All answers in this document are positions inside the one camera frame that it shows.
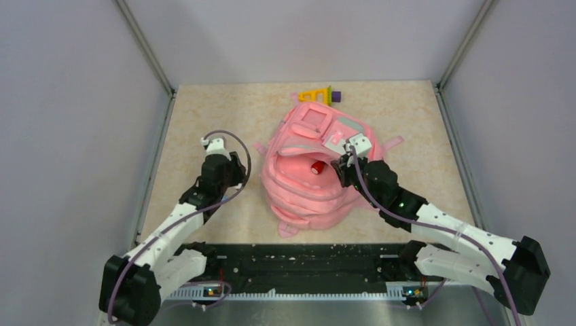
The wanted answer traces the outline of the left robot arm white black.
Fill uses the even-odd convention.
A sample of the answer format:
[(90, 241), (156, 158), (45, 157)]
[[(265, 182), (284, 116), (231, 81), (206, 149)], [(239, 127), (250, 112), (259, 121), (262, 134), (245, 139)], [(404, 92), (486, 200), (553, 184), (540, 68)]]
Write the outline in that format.
[(230, 188), (244, 189), (251, 170), (252, 162), (243, 165), (235, 151), (206, 155), (200, 176), (161, 225), (129, 252), (106, 261), (98, 307), (109, 324), (149, 325), (184, 284), (215, 277), (216, 260), (201, 244), (184, 242), (229, 202), (224, 195)]

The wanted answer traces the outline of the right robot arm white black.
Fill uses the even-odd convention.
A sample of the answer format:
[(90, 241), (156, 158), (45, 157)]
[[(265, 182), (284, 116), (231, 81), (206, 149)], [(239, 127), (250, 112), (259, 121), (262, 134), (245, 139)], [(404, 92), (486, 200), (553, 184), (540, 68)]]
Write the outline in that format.
[(535, 239), (514, 240), (450, 216), (428, 200), (399, 185), (382, 160), (348, 153), (331, 162), (343, 188), (356, 190), (387, 224), (443, 245), (407, 244), (398, 261), (400, 275), (451, 278), (491, 294), (518, 314), (532, 316), (551, 272)]

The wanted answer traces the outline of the pink student backpack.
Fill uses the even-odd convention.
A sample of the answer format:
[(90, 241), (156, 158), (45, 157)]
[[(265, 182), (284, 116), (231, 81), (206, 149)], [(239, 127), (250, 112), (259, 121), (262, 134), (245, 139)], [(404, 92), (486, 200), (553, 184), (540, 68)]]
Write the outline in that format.
[[(299, 102), (281, 120), (267, 145), (255, 147), (264, 157), (260, 173), (266, 199), (279, 218), (283, 238), (299, 230), (326, 230), (340, 223), (354, 208), (369, 204), (358, 191), (342, 187), (330, 166), (344, 154), (346, 140), (362, 133), (372, 142), (369, 160), (383, 160), (404, 141), (398, 136), (379, 143), (365, 123), (319, 102)], [(311, 172), (316, 161), (325, 163), (320, 175)]]

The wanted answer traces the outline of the red perfect stamp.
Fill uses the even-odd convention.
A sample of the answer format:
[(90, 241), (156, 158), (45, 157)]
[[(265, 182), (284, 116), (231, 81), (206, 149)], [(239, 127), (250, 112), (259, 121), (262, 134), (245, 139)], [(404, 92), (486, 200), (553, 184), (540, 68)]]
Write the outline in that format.
[(310, 167), (310, 170), (315, 175), (320, 175), (325, 169), (325, 163), (322, 161), (316, 161)]

